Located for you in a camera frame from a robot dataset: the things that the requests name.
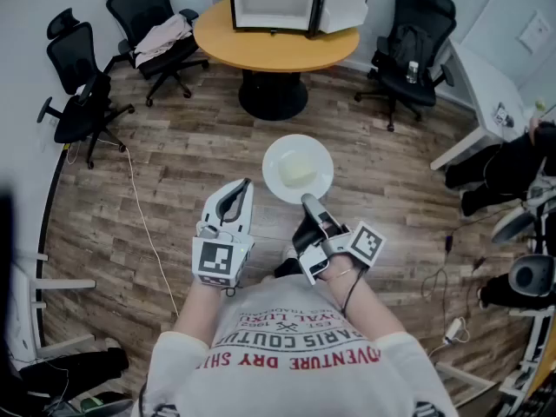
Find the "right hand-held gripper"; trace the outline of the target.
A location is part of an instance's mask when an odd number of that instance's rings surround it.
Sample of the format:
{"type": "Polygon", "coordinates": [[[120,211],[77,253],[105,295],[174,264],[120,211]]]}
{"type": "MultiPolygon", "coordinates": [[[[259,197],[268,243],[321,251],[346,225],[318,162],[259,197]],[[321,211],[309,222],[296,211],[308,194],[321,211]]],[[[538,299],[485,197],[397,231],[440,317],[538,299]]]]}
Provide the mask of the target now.
{"type": "Polygon", "coordinates": [[[345,225],[336,227],[328,211],[312,194],[304,194],[301,205],[306,215],[292,243],[301,271],[311,285],[315,285],[317,276],[328,269],[331,259],[337,255],[348,256],[357,268],[364,270],[375,264],[386,243],[385,237],[365,222],[359,222],[355,230],[345,225]]]}

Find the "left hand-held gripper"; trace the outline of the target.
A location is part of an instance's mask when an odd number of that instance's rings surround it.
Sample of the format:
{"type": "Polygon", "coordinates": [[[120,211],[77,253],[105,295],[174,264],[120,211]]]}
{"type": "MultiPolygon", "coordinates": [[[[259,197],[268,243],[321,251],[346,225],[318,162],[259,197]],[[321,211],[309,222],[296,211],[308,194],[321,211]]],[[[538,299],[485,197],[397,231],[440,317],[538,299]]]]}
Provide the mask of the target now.
{"type": "Polygon", "coordinates": [[[253,200],[254,186],[248,178],[229,182],[208,197],[203,222],[196,224],[197,234],[192,239],[192,273],[201,284],[225,289],[238,286],[255,244],[247,235],[253,200]]]}

